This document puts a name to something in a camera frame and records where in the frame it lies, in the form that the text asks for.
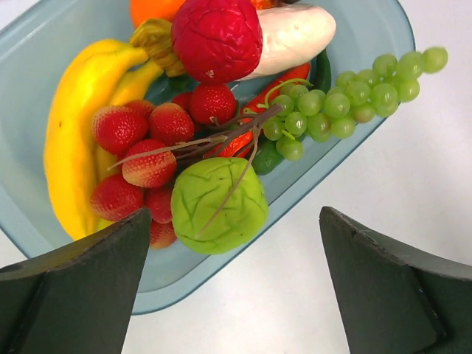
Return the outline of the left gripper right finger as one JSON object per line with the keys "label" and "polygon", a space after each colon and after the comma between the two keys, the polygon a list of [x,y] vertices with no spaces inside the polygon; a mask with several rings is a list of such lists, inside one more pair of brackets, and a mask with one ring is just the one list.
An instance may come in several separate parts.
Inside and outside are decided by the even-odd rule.
{"label": "left gripper right finger", "polygon": [[325,206],[319,225],[351,353],[470,353],[471,267]]}

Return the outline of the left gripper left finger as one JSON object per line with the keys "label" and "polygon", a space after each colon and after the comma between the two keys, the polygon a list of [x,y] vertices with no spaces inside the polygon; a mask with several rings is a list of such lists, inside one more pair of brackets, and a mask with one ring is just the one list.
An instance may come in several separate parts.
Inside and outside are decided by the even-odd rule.
{"label": "left gripper left finger", "polygon": [[2,353],[120,353],[150,242],[150,211],[1,268]]}

